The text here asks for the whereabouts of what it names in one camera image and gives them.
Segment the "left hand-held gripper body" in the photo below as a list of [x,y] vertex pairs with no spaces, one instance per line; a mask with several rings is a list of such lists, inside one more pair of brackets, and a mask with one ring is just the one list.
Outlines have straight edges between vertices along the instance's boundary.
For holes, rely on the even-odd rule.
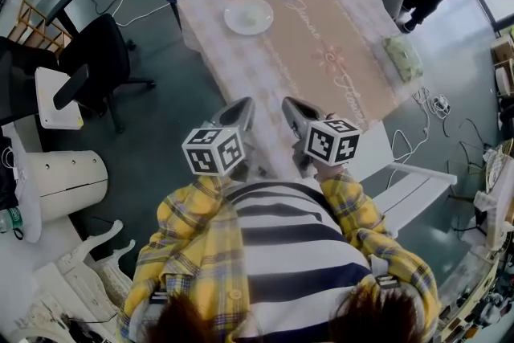
[[192,174],[245,182],[250,174],[248,149],[239,127],[193,129],[182,143]]

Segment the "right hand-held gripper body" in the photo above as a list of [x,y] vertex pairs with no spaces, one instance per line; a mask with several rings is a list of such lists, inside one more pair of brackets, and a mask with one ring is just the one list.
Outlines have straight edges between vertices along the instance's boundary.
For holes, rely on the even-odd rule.
[[292,128],[299,141],[293,145],[293,161],[306,174],[313,160],[339,166],[354,159],[361,130],[346,119],[309,120]]

